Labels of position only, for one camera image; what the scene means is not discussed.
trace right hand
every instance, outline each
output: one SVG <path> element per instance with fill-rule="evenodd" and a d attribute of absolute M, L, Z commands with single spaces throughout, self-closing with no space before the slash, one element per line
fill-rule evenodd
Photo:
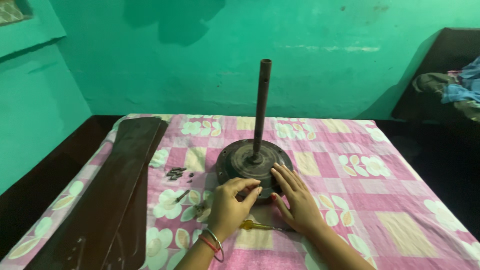
<path fill-rule="evenodd" d="M 310 191 L 296 171 L 291 172 L 285 165 L 275 163 L 271 169 L 273 176 L 282 187 L 290 209 L 277 193 L 270 196 L 274 200 L 283 220 L 295 231 L 309 235 L 326 225 L 313 200 Z"/>

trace teal painted wall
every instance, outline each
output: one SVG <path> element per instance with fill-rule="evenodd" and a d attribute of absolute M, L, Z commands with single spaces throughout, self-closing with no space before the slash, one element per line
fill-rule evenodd
<path fill-rule="evenodd" d="M 51 0 L 59 48 L 94 114 L 386 119 L 443 27 L 480 27 L 478 0 Z"/>
<path fill-rule="evenodd" d="M 49 1 L 28 0 L 32 18 L 0 26 L 0 57 L 65 36 Z"/>
<path fill-rule="evenodd" d="M 0 58 L 0 115 L 2 194 L 91 112 L 57 45 L 50 45 Z"/>

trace red thread bracelet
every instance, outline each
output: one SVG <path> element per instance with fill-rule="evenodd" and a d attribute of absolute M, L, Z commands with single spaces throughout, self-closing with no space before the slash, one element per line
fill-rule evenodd
<path fill-rule="evenodd" d="M 210 243 L 210 242 L 205 238 L 205 236 L 199 235 L 198 238 L 202 239 L 202 240 L 205 242 L 205 244 L 207 244 L 207 245 L 213 250 L 213 252 L 216 253 L 218 250 L 220 250 L 220 248 L 217 249 L 212 243 Z"/>

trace metal shaft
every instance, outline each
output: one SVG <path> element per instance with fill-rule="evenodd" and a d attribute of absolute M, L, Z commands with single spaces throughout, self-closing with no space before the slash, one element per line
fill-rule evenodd
<path fill-rule="evenodd" d="M 255 116 L 255 133 L 253 137 L 252 160 L 258 159 L 258 152 L 262 146 L 262 135 L 264 133 L 265 110 L 267 107 L 268 85 L 270 84 L 270 71 L 272 61 L 262 59 L 260 61 L 260 78 L 258 79 L 257 114 Z"/>

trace screwdriver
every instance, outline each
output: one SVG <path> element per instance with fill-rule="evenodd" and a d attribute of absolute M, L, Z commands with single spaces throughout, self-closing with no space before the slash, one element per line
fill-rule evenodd
<path fill-rule="evenodd" d="M 269 225 L 253 223 L 252 220 L 243 221 L 240 225 L 240 229 L 245 229 L 245 230 L 260 229 L 260 230 L 275 230 L 275 231 L 281 231 L 281 232 L 295 232 L 295 230 L 293 229 L 281 229 L 281 228 L 275 228 Z"/>

